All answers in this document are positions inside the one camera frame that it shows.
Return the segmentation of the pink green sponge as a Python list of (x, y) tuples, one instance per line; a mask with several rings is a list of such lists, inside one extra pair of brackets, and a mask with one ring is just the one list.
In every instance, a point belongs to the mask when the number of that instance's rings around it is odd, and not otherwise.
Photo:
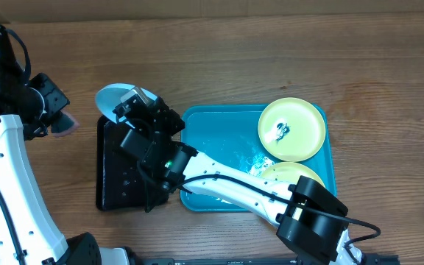
[(60, 116), (51, 125), (51, 132), (56, 138), (64, 137), (73, 133), (79, 126), (79, 122), (70, 113), (61, 110)]

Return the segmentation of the light blue plate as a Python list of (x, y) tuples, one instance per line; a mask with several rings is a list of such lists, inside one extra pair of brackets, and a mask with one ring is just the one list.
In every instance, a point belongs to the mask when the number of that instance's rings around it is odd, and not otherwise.
[(121, 97), (127, 94), (133, 88), (141, 89), (143, 93), (152, 101), (157, 99), (157, 96), (147, 89), (126, 83), (113, 83), (103, 87), (103, 89), (101, 89), (96, 94), (96, 106), (103, 116), (117, 124), (118, 122), (116, 120), (116, 114), (113, 111), (115, 107), (121, 103)]

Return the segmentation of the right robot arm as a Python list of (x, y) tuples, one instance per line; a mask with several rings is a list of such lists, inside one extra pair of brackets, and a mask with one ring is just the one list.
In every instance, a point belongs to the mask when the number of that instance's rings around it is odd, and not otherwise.
[(317, 264), (362, 264), (349, 237), (347, 208), (317, 180), (305, 175), (256, 177), (226, 166), (192, 146), (173, 141), (185, 122), (162, 99), (126, 96), (107, 109), (128, 124), (122, 149), (136, 159), (153, 208), (177, 189), (224, 199), (273, 225), (293, 252)]

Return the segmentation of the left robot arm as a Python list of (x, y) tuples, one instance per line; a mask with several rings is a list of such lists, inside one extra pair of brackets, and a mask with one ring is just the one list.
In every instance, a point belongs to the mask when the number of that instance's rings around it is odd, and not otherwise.
[(31, 63), (18, 63), (12, 40), (0, 24), (0, 264), (100, 264), (90, 233), (66, 238), (51, 218), (27, 155), (26, 142), (48, 133), (64, 136), (77, 122), (64, 107), (70, 101)]

